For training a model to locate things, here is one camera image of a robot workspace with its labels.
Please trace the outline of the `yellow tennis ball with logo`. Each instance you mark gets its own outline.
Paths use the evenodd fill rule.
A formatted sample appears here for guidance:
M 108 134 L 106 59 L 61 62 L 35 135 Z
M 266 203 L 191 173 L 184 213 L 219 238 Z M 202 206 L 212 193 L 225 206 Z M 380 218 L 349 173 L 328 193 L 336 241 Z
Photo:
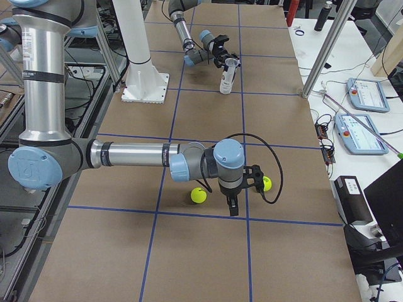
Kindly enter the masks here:
M 263 188 L 264 192 L 270 191 L 273 185 L 271 179 L 268 176 L 263 176 L 263 184 L 264 184 Z

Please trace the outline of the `wooden plank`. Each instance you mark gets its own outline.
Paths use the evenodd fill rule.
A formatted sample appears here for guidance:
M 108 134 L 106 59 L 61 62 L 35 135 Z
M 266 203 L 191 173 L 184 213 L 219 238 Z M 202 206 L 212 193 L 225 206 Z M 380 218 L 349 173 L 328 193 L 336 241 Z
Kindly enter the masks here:
M 392 35 L 371 67 L 376 77 L 387 77 L 402 61 L 402 1 L 382 1 L 376 16 Z

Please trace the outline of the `clear tennis ball can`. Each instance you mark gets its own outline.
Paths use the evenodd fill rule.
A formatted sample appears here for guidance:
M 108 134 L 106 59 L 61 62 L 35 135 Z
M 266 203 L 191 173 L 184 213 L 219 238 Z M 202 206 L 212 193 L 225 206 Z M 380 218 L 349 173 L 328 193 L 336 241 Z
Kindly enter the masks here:
M 230 94 L 236 70 L 239 66 L 239 60 L 235 58 L 227 58 L 224 62 L 224 71 L 220 82 L 220 92 L 222 94 Z

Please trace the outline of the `black box with label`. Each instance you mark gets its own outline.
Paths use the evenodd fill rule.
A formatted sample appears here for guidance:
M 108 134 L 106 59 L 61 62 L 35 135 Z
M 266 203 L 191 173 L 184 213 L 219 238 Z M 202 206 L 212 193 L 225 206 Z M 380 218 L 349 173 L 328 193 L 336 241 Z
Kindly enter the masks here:
M 367 225 L 373 221 L 356 176 L 339 176 L 332 184 L 343 220 L 349 225 Z

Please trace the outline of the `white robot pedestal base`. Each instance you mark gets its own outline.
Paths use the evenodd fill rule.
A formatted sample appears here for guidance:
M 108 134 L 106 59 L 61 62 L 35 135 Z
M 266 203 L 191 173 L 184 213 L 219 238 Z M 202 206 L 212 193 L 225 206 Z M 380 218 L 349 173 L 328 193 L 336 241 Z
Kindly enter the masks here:
M 169 74 L 152 63 L 140 1 L 114 0 L 113 6 L 129 61 L 122 101 L 162 104 Z

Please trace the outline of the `orange circuit board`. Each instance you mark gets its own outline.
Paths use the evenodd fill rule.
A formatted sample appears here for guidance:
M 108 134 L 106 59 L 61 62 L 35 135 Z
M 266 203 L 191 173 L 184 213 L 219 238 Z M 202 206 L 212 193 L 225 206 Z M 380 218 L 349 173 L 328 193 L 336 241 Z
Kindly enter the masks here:
M 328 124 L 327 123 L 324 123 L 324 124 L 316 123 L 315 124 L 315 130 L 316 130 L 316 133 L 317 133 L 317 136 L 318 136 L 319 140 L 328 138 L 328 135 L 327 135 Z

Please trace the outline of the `teach pendant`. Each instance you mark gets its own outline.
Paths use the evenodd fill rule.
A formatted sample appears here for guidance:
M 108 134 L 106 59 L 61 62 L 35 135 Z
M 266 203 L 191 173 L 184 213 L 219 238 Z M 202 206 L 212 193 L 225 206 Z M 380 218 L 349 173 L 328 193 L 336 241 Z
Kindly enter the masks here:
M 346 85 L 350 103 L 355 109 L 377 113 L 390 111 L 380 81 L 349 78 Z
M 348 114 L 337 114 L 335 116 L 335 127 L 350 154 L 384 155 L 389 152 L 388 147 L 383 142 Z

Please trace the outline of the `black water bottle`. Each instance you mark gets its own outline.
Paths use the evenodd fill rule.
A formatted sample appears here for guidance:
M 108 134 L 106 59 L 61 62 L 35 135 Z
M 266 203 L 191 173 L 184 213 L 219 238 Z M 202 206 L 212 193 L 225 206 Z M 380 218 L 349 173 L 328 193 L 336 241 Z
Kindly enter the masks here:
M 319 13 L 316 24 L 314 26 L 315 31 L 322 31 L 329 16 L 329 13 L 331 11 L 331 8 L 332 8 L 332 1 L 326 1 Z

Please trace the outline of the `black monitor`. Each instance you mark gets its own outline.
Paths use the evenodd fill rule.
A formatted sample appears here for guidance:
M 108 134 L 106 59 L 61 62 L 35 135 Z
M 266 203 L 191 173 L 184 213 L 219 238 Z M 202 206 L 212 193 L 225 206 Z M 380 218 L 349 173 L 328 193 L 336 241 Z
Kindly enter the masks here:
M 364 190 L 370 209 L 390 245 L 402 245 L 402 160 Z

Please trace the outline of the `yellow tennis ball plain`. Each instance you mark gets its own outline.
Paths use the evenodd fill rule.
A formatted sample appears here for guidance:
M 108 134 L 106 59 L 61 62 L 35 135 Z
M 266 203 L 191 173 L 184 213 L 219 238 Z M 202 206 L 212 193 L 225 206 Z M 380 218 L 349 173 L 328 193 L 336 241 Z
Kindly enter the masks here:
M 202 204 L 207 200 L 207 193 L 204 189 L 196 187 L 191 190 L 191 200 L 196 204 Z

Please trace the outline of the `thin metal rod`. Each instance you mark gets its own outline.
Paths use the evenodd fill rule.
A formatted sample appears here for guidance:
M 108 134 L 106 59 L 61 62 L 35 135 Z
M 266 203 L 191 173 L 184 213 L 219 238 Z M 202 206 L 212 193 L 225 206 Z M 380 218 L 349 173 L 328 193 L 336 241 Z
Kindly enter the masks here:
M 389 149 L 391 149 L 396 156 L 402 160 L 403 156 L 402 153 L 399 152 L 396 148 L 394 148 L 389 142 L 387 142 L 385 139 L 382 138 L 380 134 L 372 130 L 369 126 L 364 124 L 360 119 L 358 119 L 353 113 L 350 113 L 341 103 L 337 102 L 332 96 L 330 96 L 325 90 L 320 91 L 321 94 L 323 94 L 326 98 L 328 98 L 330 101 L 332 101 L 336 106 L 339 107 L 339 109 L 343 110 L 347 115 L 352 117 L 355 121 L 357 121 L 363 128 L 365 128 L 367 131 L 369 131 L 373 136 L 377 138 L 377 140 L 381 141 L 383 144 L 388 146 Z

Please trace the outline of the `aluminium frame post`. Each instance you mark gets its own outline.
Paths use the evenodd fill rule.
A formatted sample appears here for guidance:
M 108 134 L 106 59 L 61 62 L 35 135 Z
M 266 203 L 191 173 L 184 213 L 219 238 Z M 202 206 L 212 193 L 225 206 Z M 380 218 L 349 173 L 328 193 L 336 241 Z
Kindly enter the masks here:
M 318 56 L 304 84 L 304 88 L 302 89 L 301 96 L 304 99 L 307 99 L 312 92 L 314 85 L 317 82 L 321 71 L 324 68 L 324 65 L 327 62 L 327 59 L 329 58 L 331 51 L 334 48 L 356 2 L 357 0 L 347 0 L 341 3 L 337 16 L 330 27 L 330 30 L 324 40 L 324 43 L 322 44 L 321 49 L 319 50 Z

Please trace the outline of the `lower teach pendant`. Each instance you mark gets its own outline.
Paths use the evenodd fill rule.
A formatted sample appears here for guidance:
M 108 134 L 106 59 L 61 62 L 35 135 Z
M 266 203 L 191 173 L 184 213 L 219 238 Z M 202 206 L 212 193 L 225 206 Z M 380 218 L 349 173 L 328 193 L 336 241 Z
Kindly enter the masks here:
M 335 127 L 350 154 L 384 155 L 389 152 L 388 147 L 383 142 L 348 114 L 337 114 L 335 116 Z

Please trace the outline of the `upper teach pendant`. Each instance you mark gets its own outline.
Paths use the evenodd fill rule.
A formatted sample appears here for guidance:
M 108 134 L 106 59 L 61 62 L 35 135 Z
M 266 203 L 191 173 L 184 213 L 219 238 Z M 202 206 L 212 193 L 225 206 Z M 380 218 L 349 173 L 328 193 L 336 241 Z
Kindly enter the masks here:
M 349 78 L 346 85 L 350 103 L 355 109 L 377 113 L 390 111 L 380 81 Z

